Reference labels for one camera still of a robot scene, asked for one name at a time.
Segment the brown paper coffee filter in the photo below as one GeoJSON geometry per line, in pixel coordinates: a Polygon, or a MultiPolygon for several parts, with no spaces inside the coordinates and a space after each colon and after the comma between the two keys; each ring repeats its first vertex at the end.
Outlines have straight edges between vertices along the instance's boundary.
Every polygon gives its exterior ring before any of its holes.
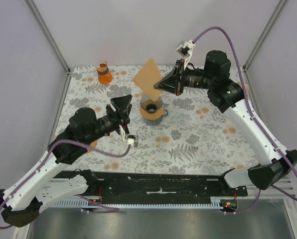
{"type": "Polygon", "coordinates": [[[158,65],[153,58],[150,58],[133,77],[133,82],[153,101],[161,95],[161,90],[154,88],[154,85],[162,79],[158,65]]]}

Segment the glass coffee server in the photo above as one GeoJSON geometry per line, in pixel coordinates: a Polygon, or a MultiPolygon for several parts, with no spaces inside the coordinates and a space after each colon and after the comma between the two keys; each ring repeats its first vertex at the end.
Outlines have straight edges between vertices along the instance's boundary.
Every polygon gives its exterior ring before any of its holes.
{"type": "Polygon", "coordinates": [[[143,121],[148,125],[158,125],[162,122],[163,118],[168,116],[168,110],[161,107],[155,113],[145,112],[143,109],[140,109],[140,113],[143,117],[143,121]]]}

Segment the clear glass dripper cone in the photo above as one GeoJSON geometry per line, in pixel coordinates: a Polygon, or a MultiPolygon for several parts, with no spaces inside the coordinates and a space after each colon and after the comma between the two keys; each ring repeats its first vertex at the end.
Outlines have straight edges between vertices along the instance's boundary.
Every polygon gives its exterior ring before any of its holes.
{"type": "Polygon", "coordinates": [[[140,99],[141,109],[143,109],[145,112],[148,112],[150,114],[155,113],[162,106],[163,106],[163,101],[161,97],[158,97],[158,99],[154,101],[148,95],[144,95],[140,99]]]}

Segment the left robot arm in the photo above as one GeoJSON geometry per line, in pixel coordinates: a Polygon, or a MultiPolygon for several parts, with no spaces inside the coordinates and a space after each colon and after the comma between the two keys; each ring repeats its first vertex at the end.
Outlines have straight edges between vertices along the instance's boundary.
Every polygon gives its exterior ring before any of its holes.
{"type": "Polygon", "coordinates": [[[67,183],[45,190],[44,185],[88,151],[121,158],[135,145],[128,124],[132,95],[112,98],[106,115],[97,118],[92,108],[80,108],[69,119],[66,129],[48,146],[38,162],[16,183],[0,189],[0,230],[23,227],[33,222],[51,205],[75,195],[95,195],[99,183],[91,170],[81,171],[67,183]],[[102,151],[91,144],[116,132],[127,146],[123,154],[102,151]]]}

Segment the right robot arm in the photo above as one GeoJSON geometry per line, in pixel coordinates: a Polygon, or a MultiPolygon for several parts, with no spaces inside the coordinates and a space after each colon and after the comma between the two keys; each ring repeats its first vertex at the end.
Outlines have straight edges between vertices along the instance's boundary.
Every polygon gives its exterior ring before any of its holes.
{"type": "Polygon", "coordinates": [[[204,68],[185,68],[184,59],[154,85],[154,88],[177,96],[184,88],[207,90],[210,102],[228,117],[253,149],[258,164],[245,169],[232,169],[223,173],[217,190],[229,196],[235,188],[255,185],[266,190],[286,176],[291,166],[297,164],[297,150],[288,150],[263,124],[242,87],[230,79],[231,62],[225,52],[212,50],[207,53],[204,68]]]}

